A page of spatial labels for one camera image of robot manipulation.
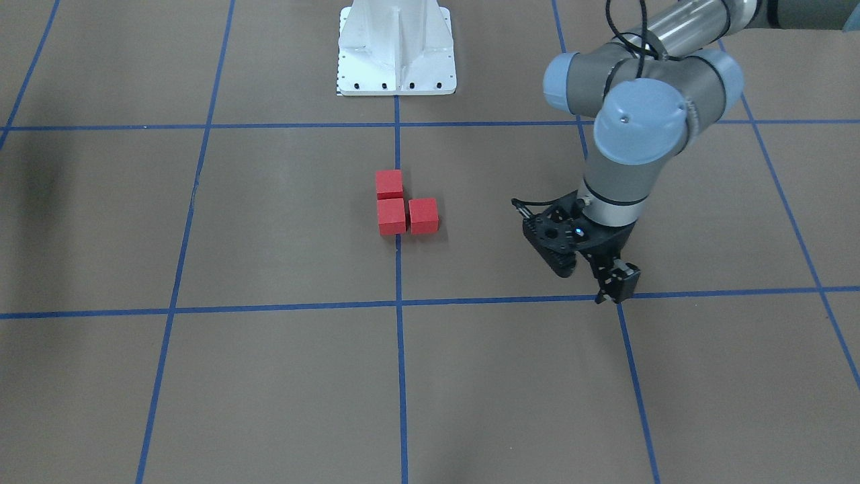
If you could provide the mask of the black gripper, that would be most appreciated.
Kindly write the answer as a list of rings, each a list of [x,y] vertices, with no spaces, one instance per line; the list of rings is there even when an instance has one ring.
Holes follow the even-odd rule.
[[[621,251],[636,223],[609,227],[594,223],[580,212],[572,218],[572,223],[575,229],[584,233],[576,242],[576,252],[583,261],[589,261],[593,277],[598,282],[594,303],[599,305],[609,301],[620,304],[633,297],[641,270],[635,264],[615,260],[621,259]]]

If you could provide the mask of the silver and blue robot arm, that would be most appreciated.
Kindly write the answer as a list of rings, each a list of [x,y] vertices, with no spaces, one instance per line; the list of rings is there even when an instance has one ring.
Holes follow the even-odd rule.
[[[743,30],[858,30],[857,1],[679,1],[589,53],[562,53],[543,78],[547,103],[593,119],[593,144],[577,190],[520,210],[525,236],[561,278],[578,256],[599,290],[621,303],[641,270],[621,259],[662,168],[740,100],[740,65],[712,43]]]

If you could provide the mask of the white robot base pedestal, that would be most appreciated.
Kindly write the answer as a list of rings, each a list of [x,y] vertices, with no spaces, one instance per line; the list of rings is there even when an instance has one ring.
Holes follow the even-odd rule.
[[[339,15],[336,92],[430,96],[457,91],[452,15],[436,1],[353,1]]]

